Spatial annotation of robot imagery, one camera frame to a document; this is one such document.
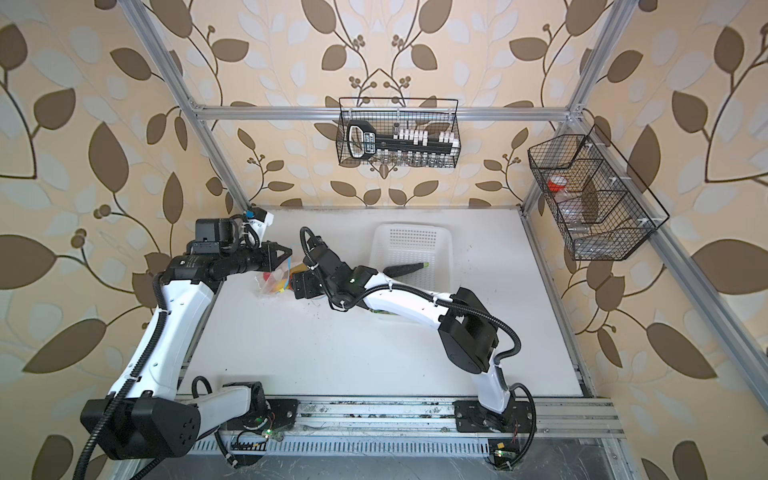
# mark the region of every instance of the black wire basket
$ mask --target black wire basket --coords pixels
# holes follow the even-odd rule
[[[457,109],[458,100],[448,98],[340,98],[339,164],[455,168],[462,150]]]
[[[528,149],[536,183],[574,260],[626,260],[669,212],[627,162],[619,172],[605,159],[606,135],[559,135]],[[649,211],[633,194],[649,194],[660,211]]]

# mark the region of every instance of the bracket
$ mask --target bracket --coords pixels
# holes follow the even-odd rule
[[[461,433],[530,433],[536,428],[530,402],[510,400],[504,413],[496,413],[475,400],[456,400],[453,409],[456,430]]]

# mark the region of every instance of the white plastic basket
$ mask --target white plastic basket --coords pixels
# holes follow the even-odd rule
[[[386,223],[376,228],[370,266],[380,272],[388,266],[418,262],[429,262],[429,266],[397,280],[424,290],[452,293],[451,232],[441,227],[407,223]]]

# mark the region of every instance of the floral wallpaper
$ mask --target floral wallpaper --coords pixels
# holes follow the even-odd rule
[[[607,0],[147,0],[196,101],[565,106]]]
[[[206,188],[209,160],[114,7],[0,2],[6,478],[71,475],[88,437],[80,410],[139,343],[152,275],[197,218],[227,214]],[[105,463],[97,450],[88,477]]]
[[[763,351],[767,22],[756,1],[641,2],[586,110],[660,196],[672,231]]]
[[[766,21],[762,2],[641,0],[585,109],[764,349]],[[646,477],[762,478],[768,417],[652,246],[574,262],[543,202],[531,218]],[[722,455],[715,435],[736,448]]]
[[[465,122],[456,168],[339,165],[336,125],[219,121],[214,131],[252,202],[284,207],[498,206],[522,203],[532,182],[525,151],[547,122]],[[208,187],[221,194],[212,177]],[[227,197],[227,207],[231,197]]]
[[[542,211],[531,222],[578,348],[645,478],[762,478],[768,417],[653,247],[624,262],[574,262]]]

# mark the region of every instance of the white tabletop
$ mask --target white tabletop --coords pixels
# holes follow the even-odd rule
[[[502,360],[508,383],[535,396],[581,396],[538,267],[516,210],[275,210],[266,239],[292,247],[299,228],[320,235],[354,268],[368,262],[382,223],[417,223],[451,232],[454,276],[520,336],[521,352]],[[261,381],[268,395],[473,396],[471,374],[445,355],[439,334],[399,316],[363,309],[333,312],[293,292],[257,294],[257,273],[223,284],[179,393],[207,377],[217,389]],[[511,340],[498,332],[499,349]]]

